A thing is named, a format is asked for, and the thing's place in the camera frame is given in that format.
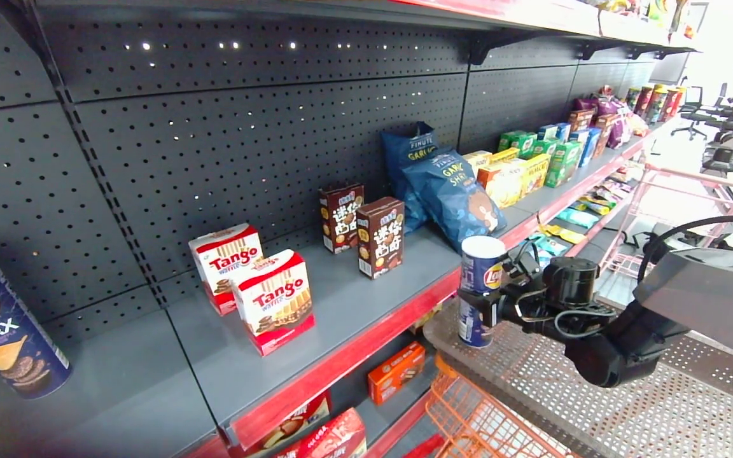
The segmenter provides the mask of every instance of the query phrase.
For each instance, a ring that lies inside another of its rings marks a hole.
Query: chocolate snack box
[[[383,197],[358,209],[358,270],[376,279],[403,263],[403,202]]]
[[[570,112],[568,123],[570,124],[570,131],[575,132],[580,128],[590,127],[590,122],[593,121],[593,116],[596,115],[596,110],[578,110]]]
[[[230,273],[247,269],[262,259],[259,233],[250,224],[238,224],[220,232],[203,235],[188,243],[192,250],[203,289],[216,313],[227,315],[236,310],[230,289]]]
[[[353,184],[337,189],[320,189],[324,246],[338,254],[358,243],[355,211],[364,203],[364,186]]]
[[[366,376],[369,397],[376,405],[384,403],[415,378],[424,367],[426,349],[412,342]]]
[[[232,273],[239,316],[262,356],[315,325],[305,260],[286,249]]]

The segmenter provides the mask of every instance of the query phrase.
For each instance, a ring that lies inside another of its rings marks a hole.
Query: blue chip bag
[[[416,135],[413,137],[381,132],[380,139],[384,145],[386,168],[389,171],[389,182],[392,183],[395,198],[403,200],[405,204],[403,225],[404,233],[408,234],[424,225],[429,218],[424,206],[403,175],[403,168],[424,159],[439,148],[437,138],[431,125],[419,121]]]
[[[471,165],[454,149],[434,151],[403,173],[457,252],[466,237],[501,235],[507,226],[503,213],[474,180]]]

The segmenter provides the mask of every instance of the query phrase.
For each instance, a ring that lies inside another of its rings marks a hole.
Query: red snack box
[[[599,136],[599,142],[596,143],[596,148],[593,150],[593,157],[599,157],[604,153],[610,134],[613,133],[613,125],[616,123],[616,119],[618,119],[617,114],[601,115],[596,119],[596,127],[601,128],[601,136]]]
[[[286,249],[232,275],[239,315],[262,356],[315,325],[305,260]]]
[[[392,397],[409,380],[422,372],[426,362],[426,349],[418,342],[412,342],[391,359],[378,366],[366,376],[369,397],[376,405]]]
[[[367,452],[367,429],[348,409],[274,458],[357,458]]]
[[[321,203],[324,246],[338,254],[358,243],[355,211],[364,203],[364,186],[318,190]]]
[[[274,449],[287,444],[305,429],[320,426],[320,423],[329,417],[331,405],[330,392],[324,391],[298,408],[287,420],[265,435],[259,443],[247,450],[236,446],[230,450],[230,455],[233,458],[262,458],[270,455]]]
[[[358,269],[371,279],[403,263],[403,209],[392,197],[358,209]]]
[[[256,229],[247,223],[239,224],[196,238],[188,247],[216,312],[223,316],[236,310],[230,273],[253,266],[255,261],[262,259],[262,245]]]
[[[588,128],[593,122],[593,116],[596,115],[596,110],[578,110],[570,112],[568,118],[568,124],[570,124],[570,131],[575,132],[580,128]]]

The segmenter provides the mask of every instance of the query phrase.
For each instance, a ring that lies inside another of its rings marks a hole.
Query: yellow snack box
[[[536,191],[545,184],[548,165],[550,165],[550,154],[540,154],[531,157],[529,160],[522,160],[520,166],[524,169],[524,173],[522,174],[522,195],[520,198]]]
[[[491,164],[492,154],[488,151],[474,151],[474,153],[468,153],[463,156],[463,159],[471,165],[471,170],[474,171],[474,176],[476,177],[481,167]]]
[[[512,160],[517,159],[518,155],[519,155],[518,148],[508,148],[503,151],[500,151],[499,153],[492,154],[491,155],[491,164],[496,164],[497,162],[511,162]]]
[[[491,197],[499,208],[510,207],[520,200],[524,162],[524,160],[497,162],[486,165],[478,172],[477,182],[485,188],[488,197]]]

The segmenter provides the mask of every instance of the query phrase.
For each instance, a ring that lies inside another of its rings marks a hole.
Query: lay's logo
[[[491,289],[497,289],[503,285],[503,265],[501,263],[492,265],[483,274],[482,282]]]

